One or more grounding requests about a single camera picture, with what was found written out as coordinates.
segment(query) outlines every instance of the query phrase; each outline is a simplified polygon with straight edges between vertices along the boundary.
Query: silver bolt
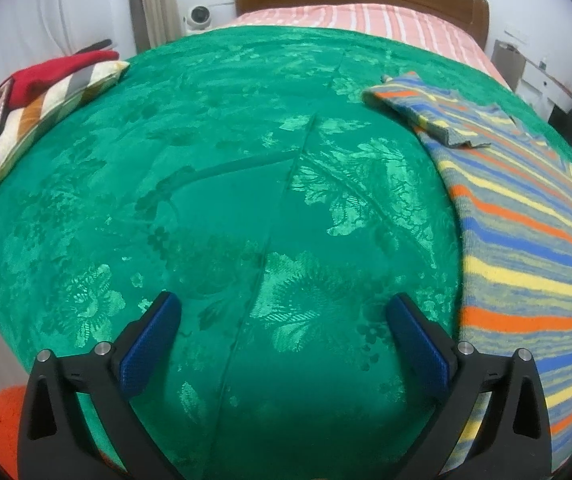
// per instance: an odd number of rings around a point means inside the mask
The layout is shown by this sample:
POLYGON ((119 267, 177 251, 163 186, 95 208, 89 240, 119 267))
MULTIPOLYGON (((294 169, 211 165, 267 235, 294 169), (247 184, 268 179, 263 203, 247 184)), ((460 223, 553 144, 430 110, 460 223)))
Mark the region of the silver bolt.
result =
POLYGON ((531 354, 530 350, 525 349, 525 348, 520 348, 519 351, 517 352, 517 355, 523 361, 530 361, 532 359, 532 354, 531 354))
POLYGON ((461 341, 461 343, 456 346, 456 349, 463 355, 470 355, 474 352, 474 346, 472 346, 468 341, 461 341))
POLYGON ((50 355, 50 350, 44 349, 37 354, 37 361, 40 363, 48 361, 48 359, 50 359, 50 355))
POLYGON ((97 343, 95 345, 95 353, 97 355, 106 355, 111 351, 111 348, 111 344, 108 343, 108 341, 102 341, 101 343, 97 343))

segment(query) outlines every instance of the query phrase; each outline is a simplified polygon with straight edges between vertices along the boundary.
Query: curtain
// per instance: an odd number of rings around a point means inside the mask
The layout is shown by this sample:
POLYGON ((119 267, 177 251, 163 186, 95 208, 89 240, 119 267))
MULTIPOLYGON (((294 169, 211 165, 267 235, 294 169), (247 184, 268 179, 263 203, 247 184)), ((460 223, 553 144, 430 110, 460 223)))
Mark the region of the curtain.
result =
MULTIPOLYGON (((146 19, 146 33, 150 47, 168 43, 181 36, 181 19, 177 0, 141 0, 141 4, 146 19)), ((139 43, 142 43, 142 50, 145 50, 143 41, 136 41, 136 43, 138 51, 140 50, 139 43)))

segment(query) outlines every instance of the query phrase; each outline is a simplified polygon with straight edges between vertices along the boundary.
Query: pink mattress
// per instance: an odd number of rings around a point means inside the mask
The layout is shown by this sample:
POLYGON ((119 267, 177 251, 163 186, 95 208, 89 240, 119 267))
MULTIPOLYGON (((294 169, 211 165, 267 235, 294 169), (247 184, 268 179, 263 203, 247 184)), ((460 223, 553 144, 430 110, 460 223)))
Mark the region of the pink mattress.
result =
POLYGON ((382 4, 306 6, 249 12, 228 23, 237 25, 290 25, 355 30, 402 41, 467 64, 508 86, 490 59, 467 33, 430 14, 382 4))

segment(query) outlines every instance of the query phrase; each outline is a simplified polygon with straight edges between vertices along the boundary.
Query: white security camera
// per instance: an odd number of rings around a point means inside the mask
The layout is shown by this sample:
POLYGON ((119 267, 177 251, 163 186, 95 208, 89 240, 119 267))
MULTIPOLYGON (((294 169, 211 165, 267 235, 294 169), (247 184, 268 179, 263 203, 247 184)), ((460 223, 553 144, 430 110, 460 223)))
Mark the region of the white security camera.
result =
POLYGON ((195 30, 205 30, 212 21, 210 9, 203 5, 191 7, 186 16, 183 17, 186 23, 186 31, 192 32, 195 30))

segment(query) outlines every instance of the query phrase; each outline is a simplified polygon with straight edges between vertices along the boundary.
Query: bed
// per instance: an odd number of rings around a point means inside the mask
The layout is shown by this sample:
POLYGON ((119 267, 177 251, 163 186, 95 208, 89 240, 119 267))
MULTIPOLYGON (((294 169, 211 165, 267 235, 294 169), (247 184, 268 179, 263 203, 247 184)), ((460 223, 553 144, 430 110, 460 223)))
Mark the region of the bed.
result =
MULTIPOLYGON (((415 71, 499 104, 571 163, 572 150, 483 55, 485 0, 237 9, 229 27, 132 58, 119 85, 55 126, 0 185, 0 332, 29 368, 42 348, 111 340, 172 290, 179 335, 134 407, 186 478, 380 478, 433 406, 397 355, 383 304, 411 290, 456 335, 462 247, 422 145, 365 107, 362 91, 415 71), (419 44, 391 41, 411 26, 405 38, 419 44), (427 41, 431 27, 450 38, 450 56, 427 41)), ((563 437, 554 466, 572 451, 563 437)))

